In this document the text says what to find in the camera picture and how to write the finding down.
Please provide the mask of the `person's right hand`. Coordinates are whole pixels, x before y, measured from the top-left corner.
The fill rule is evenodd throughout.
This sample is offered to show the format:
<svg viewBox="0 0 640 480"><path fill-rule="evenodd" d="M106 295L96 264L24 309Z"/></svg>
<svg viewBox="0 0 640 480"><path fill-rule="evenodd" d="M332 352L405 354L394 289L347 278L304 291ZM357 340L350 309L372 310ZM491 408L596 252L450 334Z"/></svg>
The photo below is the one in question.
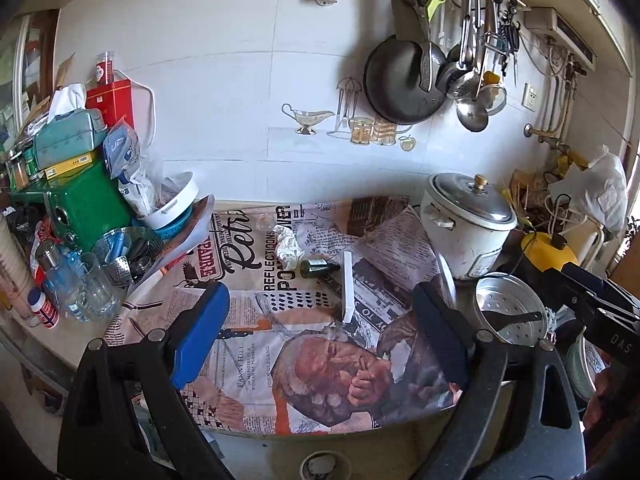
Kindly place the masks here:
<svg viewBox="0 0 640 480"><path fill-rule="evenodd" d="M585 411L585 428L591 430L602 418L611 422L608 434L617 437L627 425L627 419L634 412L636 401L628 385L631 372L626 368L607 367L594 378L594 390Z"/></svg>

